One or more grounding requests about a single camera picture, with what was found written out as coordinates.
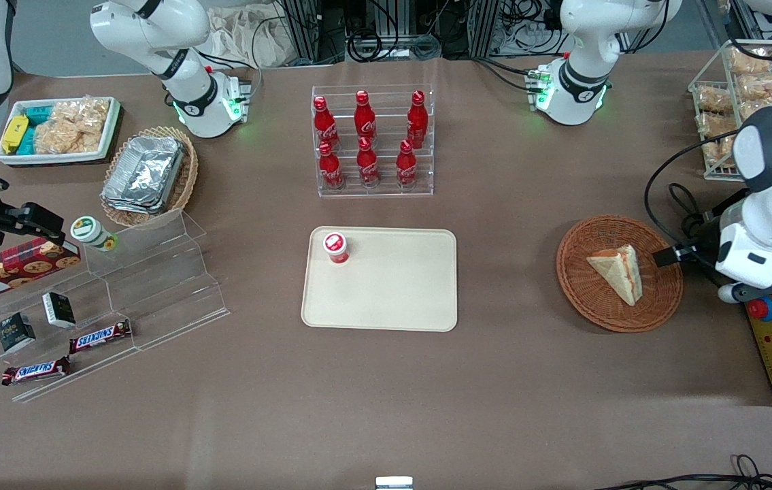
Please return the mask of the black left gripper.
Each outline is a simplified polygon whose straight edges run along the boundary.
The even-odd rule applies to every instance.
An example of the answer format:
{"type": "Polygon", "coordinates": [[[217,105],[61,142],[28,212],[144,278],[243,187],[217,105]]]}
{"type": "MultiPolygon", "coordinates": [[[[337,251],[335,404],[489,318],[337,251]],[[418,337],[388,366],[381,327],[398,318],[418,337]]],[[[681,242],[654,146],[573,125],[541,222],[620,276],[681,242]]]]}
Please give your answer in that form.
{"type": "Polygon", "coordinates": [[[692,245],[677,243],[656,251],[653,253],[656,266],[668,267],[689,261],[694,257],[695,261],[703,265],[715,267],[720,248],[720,221],[721,218],[693,219],[692,245]]]}

